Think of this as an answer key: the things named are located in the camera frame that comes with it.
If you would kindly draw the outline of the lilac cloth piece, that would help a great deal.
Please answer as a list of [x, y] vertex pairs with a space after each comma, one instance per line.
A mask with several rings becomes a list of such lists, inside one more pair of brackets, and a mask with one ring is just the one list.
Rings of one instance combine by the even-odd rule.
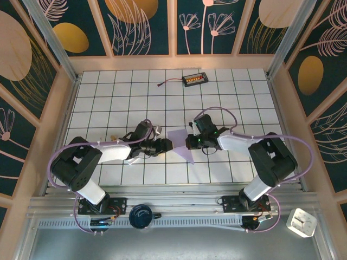
[[186, 129], [178, 129], [174, 131], [168, 131], [168, 139], [172, 142], [173, 151], [180, 157], [185, 159], [190, 164], [194, 164], [192, 152], [187, 148], [186, 138], [188, 132]]

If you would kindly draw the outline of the white square clock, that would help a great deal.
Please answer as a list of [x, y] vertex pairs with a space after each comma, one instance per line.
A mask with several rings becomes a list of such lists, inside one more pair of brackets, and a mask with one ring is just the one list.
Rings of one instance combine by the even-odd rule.
[[310, 213], [296, 208], [291, 210], [286, 226], [300, 237], [310, 238], [313, 237], [316, 230], [317, 219]]

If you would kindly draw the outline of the black charger board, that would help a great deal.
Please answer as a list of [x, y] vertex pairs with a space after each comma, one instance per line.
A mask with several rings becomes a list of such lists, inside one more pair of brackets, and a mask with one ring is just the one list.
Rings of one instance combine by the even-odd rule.
[[200, 85], [209, 82], [205, 72], [183, 76], [182, 81], [185, 87]]

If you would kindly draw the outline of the dark blue cup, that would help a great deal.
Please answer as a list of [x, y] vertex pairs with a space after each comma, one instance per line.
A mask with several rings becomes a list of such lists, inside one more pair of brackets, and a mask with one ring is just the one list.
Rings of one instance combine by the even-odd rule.
[[161, 213], [153, 213], [148, 205], [139, 204], [130, 211], [128, 218], [133, 228], [143, 230], [147, 229], [153, 220], [161, 217]]

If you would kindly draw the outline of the small controller circuit board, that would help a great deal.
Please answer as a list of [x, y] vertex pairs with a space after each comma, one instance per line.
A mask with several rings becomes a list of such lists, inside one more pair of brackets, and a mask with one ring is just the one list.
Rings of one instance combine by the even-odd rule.
[[91, 219], [89, 223], [89, 229], [94, 235], [103, 235], [110, 229], [113, 220], [111, 218]]
[[258, 228], [262, 222], [270, 219], [272, 219], [270, 214], [264, 216], [242, 216], [241, 227], [244, 228], [246, 232], [265, 232], [266, 230], [258, 230]]

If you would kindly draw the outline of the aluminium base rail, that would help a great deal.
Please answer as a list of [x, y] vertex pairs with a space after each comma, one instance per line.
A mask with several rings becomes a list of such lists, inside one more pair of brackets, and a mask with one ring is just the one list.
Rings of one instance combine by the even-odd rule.
[[[154, 212], [164, 216], [212, 216], [223, 214], [217, 202], [220, 197], [237, 195], [244, 183], [220, 184], [164, 184], [105, 186], [111, 197], [127, 198], [127, 211], [135, 205], [149, 205]], [[314, 192], [304, 192], [298, 183], [283, 184], [271, 192], [271, 208], [274, 214], [282, 214], [301, 208], [313, 215], [321, 206]], [[48, 187], [43, 197], [32, 197], [27, 217], [70, 217], [75, 195], [65, 189]]]

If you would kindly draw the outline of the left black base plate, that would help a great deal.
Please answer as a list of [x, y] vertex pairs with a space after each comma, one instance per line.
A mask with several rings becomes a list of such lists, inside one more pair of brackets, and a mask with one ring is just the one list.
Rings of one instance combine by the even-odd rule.
[[126, 198], [106, 198], [96, 205], [86, 199], [80, 199], [78, 215], [125, 215], [126, 206]]

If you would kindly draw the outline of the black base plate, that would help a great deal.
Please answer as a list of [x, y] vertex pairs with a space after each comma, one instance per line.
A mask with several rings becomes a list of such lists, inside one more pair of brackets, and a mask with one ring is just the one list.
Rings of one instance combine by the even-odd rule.
[[271, 211], [271, 205], [267, 195], [261, 196], [256, 201], [251, 201], [241, 196], [222, 196], [221, 199], [224, 213]]
[[96, 205], [86, 199], [80, 199], [78, 215], [125, 215], [126, 206], [126, 198], [106, 198]]

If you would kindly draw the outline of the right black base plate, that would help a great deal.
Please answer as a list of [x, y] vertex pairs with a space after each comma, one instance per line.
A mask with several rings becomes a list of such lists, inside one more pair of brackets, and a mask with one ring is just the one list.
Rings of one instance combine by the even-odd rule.
[[251, 201], [241, 196], [222, 196], [221, 199], [224, 213], [271, 211], [271, 205], [267, 195], [261, 196], [256, 201]]

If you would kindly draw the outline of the aluminium side rail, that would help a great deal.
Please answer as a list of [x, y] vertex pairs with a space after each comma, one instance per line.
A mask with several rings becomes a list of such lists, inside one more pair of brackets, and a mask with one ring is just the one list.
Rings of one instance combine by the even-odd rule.
[[42, 125], [40, 136], [44, 138], [42, 153], [37, 163], [37, 172], [41, 174], [42, 181], [39, 195], [45, 195], [49, 185], [55, 188], [67, 189], [66, 185], [52, 174], [48, 174], [49, 162], [51, 157], [56, 157], [57, 151], [65, 145], [65, 136], [72, 109], [75, 103], [76, 94], [80, 84], [80, 75], [75, 81], [63, 81], [59, 76], [57, 82], [51, 89], [47, 104], [42, 114]]
[[286, 140], [298, 162], [298, 169], [295, 170], [294, 174], [299, 175], [307, 172], [307, 168], [311, 165], [312, 155], [305, 139], [303, 109], [293, 83], [285, 73], [278, 73], [269, 83], [274, 94], [276, 106], [280, 112], [284, 133], [298, 138], [298, 140]]

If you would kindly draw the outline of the aluminium corner post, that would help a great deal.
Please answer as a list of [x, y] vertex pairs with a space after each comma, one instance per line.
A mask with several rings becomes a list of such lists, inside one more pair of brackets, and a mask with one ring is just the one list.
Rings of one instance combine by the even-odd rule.
[[288, 27], [273, 59], [266, 72], [268, 81], [272, 81], [276, 76], [279, 68], [281, 67], [285, 57], [287, 56], [290, 48], [293, 46], [295, 40], [304, 27], [307, 19], [309, 18], [312, 10], [315, 7], [317, 0], [303, 0], [296, 15], [293, 18], [291, 25]]
[[54, 33], [53, 28], [49, 21], [46, 19], [44, 13], [41, 10], [37, 0], [23, 0], [23, 3], [27, 10], [33, 17], [33, 20], [39, 27], [41, 33], [47, 39], [48, 44], [51, 46], [57, 59], [60, 61], [63, 69], [66, 71], [68, 77], [73, 83], [77, 83], [78, 77], [74, 70], [69, 57], [60, 43], [57, 35]]

